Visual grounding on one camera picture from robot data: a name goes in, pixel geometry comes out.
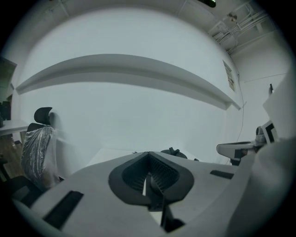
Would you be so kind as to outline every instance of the plastic wrap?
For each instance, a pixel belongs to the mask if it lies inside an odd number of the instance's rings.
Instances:
[[[26,177],[40,190],[58,184],[56,131],[49,125],[26,133],[21,165]]]

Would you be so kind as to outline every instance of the wooden floor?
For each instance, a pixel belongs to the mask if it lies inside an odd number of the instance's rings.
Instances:
[[[7,164],[4,164],[4,168],[10,178],[20,175],[24,176],[23,170],[20,166],[22,144],[19,143],[15,145],[11,134],[0,137],[0,154],[2,154],[3,158],[7,159],[8,161]],[[0,172],[0,178],[2,181],[5,181],[2,172]]]

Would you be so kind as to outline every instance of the black slot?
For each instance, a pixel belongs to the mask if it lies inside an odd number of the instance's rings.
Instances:
[[[212,170],[210,172],[211,175],[215,175],[215,176],[219,176],[219,177],[222,177],[222,178],[225,178],[225,179],[229,179],[231,180],[233,175],[232,173],[228,173],[228,172],[223,172],[223,171],[219,171],[219,170]]]
[[[243,153],[242,153],[243,149],[235,149],[234,151],[234,157],[235,158],[238,158],[238,159],[241,159],[243,156],[245,156]]]
[[[60,229],[83,197],[82,193],[70,191],[43,219]]]

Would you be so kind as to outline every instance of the white ceiling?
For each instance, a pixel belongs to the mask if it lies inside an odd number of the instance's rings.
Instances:
[[[227,15],[246,2],[248,4],[235,12],[237,20],[235,22],[231,21]],[[215,8],[210,8],[197,0],[42,0],[34,6],[20,23],[18,37],[22,37],[27,44],[33,45],[48,31],[65,21],[68,18],[67,14],[71,17],[82,12],[114,4],[150,6],[168,11],[194,24],[196,27],[203,28],[206,32],[223,20],[209,34],[211,36],[219,33],[223,35],[229,31],[227,37],[222,38],[219,42],[228,50],[229,54],[234,50],[242,49],[247,45],[248,41],[276,29],[274,24],[266,18],[264,22],[255,25],[241,35],[239,35],[240,30],[232,33],[232,30],[237,27],[236,23],[240,24],[244,18],[248,19],[255,13],[262,11],[254,1],[249,0],[216,0]]]

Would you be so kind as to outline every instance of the office chair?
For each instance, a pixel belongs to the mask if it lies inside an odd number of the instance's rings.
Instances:
[[[41,124],[31,123],[28,126],[21,157],[21,166],[26,177],[18,176],[10,179],[4,168],[7,160],[0,158],[0,170],[6,179],[3,182],[6,193],[26,206],[31,206],[47,189],[59,183],[55,155],[53,156],[56,138],[49,121],[51,109],[51,107],[37,109],[34,119]]]

